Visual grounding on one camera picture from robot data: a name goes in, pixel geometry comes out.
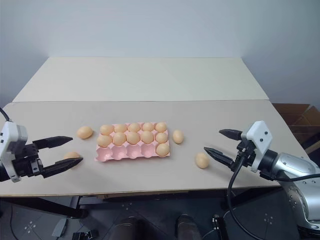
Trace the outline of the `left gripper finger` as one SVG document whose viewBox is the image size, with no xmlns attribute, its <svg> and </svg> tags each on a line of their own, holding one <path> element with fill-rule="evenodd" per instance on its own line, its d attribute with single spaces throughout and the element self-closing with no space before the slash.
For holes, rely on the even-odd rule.
<svg viewBox="0 0 320 240">
<path fill-rule="evenodd" d="M 32 142 L 32 145 L 33 145 L 33 148 L 38 151 L 40 149 L 45 149 L 45 148 L 59 147 L 61 145 L 64 145 L 64 144 L 72 141 L 72 140 L 73 140 L 73 138 L 68 137 L 68 136 L 54 136 L 54 137 L 48 137 L 48 138 L 35 140 Z"/>
<path fill-rule="evenodd" d="M 63 159 L 63 160 L 55 162 L 55 164 L 53 164 L 53 165 L 43 167 L 40 174 L 44 178 L 48 178 L 48 177 L 63 173 L 65 171 L 75 167 L 82 160 L 83 160 L 82 157 Z"/>
</svg>

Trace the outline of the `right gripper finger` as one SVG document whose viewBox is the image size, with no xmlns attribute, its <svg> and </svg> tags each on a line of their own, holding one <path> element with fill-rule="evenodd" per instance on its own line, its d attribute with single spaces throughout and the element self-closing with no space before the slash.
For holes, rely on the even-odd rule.
<svg viewBox="0 0 320 240">
<path fill-rule="evenodd" d="M 235 140 L 241 141 L 242 140 L 242 131 L 236 129 L 221 129 L 219 133 L 224 135 L 225 137 Z"/>
<path fill-rule="evenodd" d="M 235 165 L 236 165 L 236 163 L 235 163 L 235 161 L 234 161 L 232 158 L 224 155 L 222 152 L 220 152 L 220 151 L 218 151 L 218 150 L 216 150 L 216 149 L 214 149 L 214 148 L 204 147 L 203 149 L 204 149 L 204 150 L 206 151 L 206 153 L 207 153 L 209 156 L 211 156 L 214 160 L 216 160 L 217 162 L 219 162 L 219 163 L 227 166 L 232 172 L 235 171 Z"/>
</svg>

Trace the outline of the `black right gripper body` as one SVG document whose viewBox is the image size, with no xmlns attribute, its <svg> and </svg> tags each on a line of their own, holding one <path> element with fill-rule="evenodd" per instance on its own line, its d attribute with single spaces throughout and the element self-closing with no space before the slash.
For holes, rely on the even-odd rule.
<svg viewBox="0 0 320 240">
<path fill-rule="evenodd" d="M 236 140 L 240 143 L 236 147 L 238 152 L 235 158 L 235 168 L 238 166 L 251 167 L 256 158 L 255 144 L 251 140 L 240 138 Z"/>
</svg>

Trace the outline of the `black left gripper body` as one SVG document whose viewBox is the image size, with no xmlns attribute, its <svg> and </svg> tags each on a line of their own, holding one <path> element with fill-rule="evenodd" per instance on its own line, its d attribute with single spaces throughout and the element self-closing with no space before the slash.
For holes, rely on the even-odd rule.
<svg viewBox="0 0 320 240">
<path fill-rule="evenodd" d="M 43 165 L 38 152 L 37 146 L 31 143 L 25 145 L 20 152 L 14 154 L 15 160 L 12 163 L 19 177 L 38 176 L 42 173 Z"/>
</svg>

